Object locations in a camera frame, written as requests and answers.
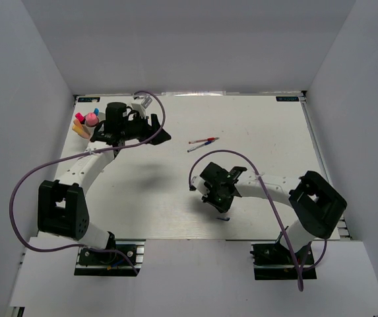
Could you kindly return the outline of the red pen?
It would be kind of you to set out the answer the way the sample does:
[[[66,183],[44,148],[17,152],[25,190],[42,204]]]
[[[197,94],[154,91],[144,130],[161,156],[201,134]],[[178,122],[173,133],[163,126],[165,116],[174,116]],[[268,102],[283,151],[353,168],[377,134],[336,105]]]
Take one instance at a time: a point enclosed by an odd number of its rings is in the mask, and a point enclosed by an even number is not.
[[[189,141],[188,144],[197,144],[197,143],[211,143],[219,140],[219,137],[209,137],[207,139],[199,139],[194,141]]]

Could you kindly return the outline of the pink glue bottle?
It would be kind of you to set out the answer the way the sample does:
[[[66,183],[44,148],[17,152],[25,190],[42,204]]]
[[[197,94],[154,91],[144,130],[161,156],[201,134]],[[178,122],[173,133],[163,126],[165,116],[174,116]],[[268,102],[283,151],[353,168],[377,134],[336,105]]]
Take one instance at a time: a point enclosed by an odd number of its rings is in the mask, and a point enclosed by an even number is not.
[[[94,112],[90,112],[85,115],[85,125],[87,127],[96,127],[98,123],[99,117]]]

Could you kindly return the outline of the orange pink highlighter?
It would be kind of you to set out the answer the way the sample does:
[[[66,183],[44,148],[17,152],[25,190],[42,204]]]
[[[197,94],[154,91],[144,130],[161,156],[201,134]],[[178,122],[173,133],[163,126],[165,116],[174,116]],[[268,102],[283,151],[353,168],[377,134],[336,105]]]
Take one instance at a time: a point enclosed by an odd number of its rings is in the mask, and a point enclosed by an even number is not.
[[[90,135],[85,132],[85,130],[81,129],[80,127],[74,125],[72,127],[72,130],[77,134],[79,135],[80,137],[82,137],[83,139],[90,139]]]

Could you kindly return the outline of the pink black highlighter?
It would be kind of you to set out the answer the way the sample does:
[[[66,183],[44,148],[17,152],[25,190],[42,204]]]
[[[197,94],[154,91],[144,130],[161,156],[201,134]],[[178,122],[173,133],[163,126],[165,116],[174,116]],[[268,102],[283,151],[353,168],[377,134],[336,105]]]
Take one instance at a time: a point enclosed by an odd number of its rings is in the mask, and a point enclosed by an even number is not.
[[[80,112],[75,114],[75,118],[79,121],[80,124],[84,125],[85,117]]]

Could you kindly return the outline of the grey orange highlighter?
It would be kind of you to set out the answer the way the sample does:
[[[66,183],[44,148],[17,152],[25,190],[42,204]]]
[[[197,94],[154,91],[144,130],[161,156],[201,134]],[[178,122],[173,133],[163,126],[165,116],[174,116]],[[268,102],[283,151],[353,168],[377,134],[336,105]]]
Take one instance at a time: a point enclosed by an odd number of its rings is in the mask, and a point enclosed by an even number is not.
[[[75,119],[75,120],[73,121],[73,124],[74,124],[75,126],[77,126],[79,129],[83,129],[83,126],[82,126],[81,122],[80,122],[78,119]]]

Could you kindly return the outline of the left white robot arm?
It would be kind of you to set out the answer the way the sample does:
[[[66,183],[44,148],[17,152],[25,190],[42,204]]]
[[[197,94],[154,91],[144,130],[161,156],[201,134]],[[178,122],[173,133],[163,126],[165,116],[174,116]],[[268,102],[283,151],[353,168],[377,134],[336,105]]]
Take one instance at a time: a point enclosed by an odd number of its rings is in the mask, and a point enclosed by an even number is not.
[[[86,194],[95,179],[112,163],[128,141],[159,145],[171,136],[156,114],[146,115],[142,104],[110,102],[91,128],[82,157],[54,181],[45,180],[38,189],[38,229],[94,248],[102,263],[114,261],[114,235],[90,222]]]

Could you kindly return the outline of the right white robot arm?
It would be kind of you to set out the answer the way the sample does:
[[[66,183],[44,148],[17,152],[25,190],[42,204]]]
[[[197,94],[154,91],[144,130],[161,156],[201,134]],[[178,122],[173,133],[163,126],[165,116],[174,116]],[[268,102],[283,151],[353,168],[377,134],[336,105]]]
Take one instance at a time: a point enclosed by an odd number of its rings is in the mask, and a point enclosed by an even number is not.
[[[235,166],[230,171],[210,162],[190,179],[190,189],[218,212],[229,211],[235,197],[271,198],[291,207],[297,216],[275,247],[276,257],[288,264],[312,240],[327,240],[347,208],[346,200],[318,173],[307,171],[299,178],[257,176],[253,170]]]

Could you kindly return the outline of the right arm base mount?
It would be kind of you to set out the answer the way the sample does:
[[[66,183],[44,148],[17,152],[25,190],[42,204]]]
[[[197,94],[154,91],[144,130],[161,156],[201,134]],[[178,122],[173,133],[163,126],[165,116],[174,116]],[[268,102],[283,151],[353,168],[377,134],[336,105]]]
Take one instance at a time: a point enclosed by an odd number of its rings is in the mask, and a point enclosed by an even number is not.
[[[253,258],[253,271],[256,281],[287,281],[298,278],[294,262],[289,251],[285,248],[276,250],[274,243],[258,243],[251,245],[250,254]],[[303,265],[302,276],[306,280],[317,278],[315,268],[310,267],[315,263],[315,258],[310,247],[304,246],[296,252],[298,265]]]

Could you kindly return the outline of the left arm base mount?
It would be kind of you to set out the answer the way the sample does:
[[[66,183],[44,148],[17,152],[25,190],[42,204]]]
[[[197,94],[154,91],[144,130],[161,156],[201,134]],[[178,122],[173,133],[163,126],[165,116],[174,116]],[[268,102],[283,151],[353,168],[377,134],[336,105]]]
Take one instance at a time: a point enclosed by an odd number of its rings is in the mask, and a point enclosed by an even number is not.
[[[137,272],[120,254],[99,253],[80,248],[74,275],[87,277],[136,277],[141,269],[144,256],[144,240],[116,240],[116,247],[134,265]]]

